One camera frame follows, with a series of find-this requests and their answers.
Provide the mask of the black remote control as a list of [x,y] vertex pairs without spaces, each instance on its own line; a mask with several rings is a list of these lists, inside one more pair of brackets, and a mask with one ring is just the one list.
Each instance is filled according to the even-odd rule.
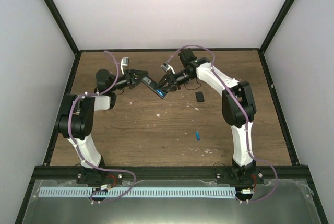
[[[167,92],[162,91],[161,89],[159,89],[158,84],[153,79],[151,79],[149,76],[145,76],[141,80],[141,82],[143,84],[145,84],[151,91],[153,91],[159,98],[164,99],[165,96],[167,95]],[[165,96],[163,97],[163,96],[159,95],[157,91],[162,91],[165,94]]]

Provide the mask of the black battery cover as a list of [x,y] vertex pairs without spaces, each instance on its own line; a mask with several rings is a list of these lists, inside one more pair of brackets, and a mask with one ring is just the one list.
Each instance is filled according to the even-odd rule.
[[195,97],[196,97],[196,101],[198,103],[201,103],[201,102],[205,101],[204,94],[201,91],[195,92]]

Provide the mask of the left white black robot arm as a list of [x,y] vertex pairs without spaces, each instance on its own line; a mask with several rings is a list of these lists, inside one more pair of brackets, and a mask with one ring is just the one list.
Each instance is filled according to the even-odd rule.
[[147,71],[127,69],[118,76],[106,69],[96,73],[96,88],[91,94],[66,94],[62,100],[55,127],[73,145],[81,166],[90,169],[88,178],[94,184],[106,180],[106,169],[102,155],[92,139],[94,113],[114,108],[116,90],[132,89],[139,85]]

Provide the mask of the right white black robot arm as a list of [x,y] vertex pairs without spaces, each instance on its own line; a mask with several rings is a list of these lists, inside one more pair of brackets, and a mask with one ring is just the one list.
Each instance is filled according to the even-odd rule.
[[165,75],[158,82],[157,90],[172,92],[192,79],[205,82],[222,98],[222,116],[230,125],[233,138],[232,179],[239,184],[245,183],[256,170],[256,161],[252,151],[252,126],[257,112],[251,86],[246,81],[238,81],[218,70],[214,62],[205,57],[197,58],[194,45],[176,50],[183,70],[176,72],[167,60],[161,65]]

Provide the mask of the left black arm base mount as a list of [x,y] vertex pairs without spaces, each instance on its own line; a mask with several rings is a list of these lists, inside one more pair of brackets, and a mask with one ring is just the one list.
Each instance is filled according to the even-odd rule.
[[97,169],[81,167],[77,175],[77,184],[99,186],[104,184],[120,185],[122,173],[106,172]]

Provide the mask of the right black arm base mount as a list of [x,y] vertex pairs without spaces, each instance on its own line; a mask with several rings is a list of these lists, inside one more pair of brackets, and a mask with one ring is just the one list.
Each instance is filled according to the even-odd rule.
[[217,166],[213,168],[218,184],[251,185],[263,184],[263,178],[259,177],[257,168],[239,170],[232,166]]

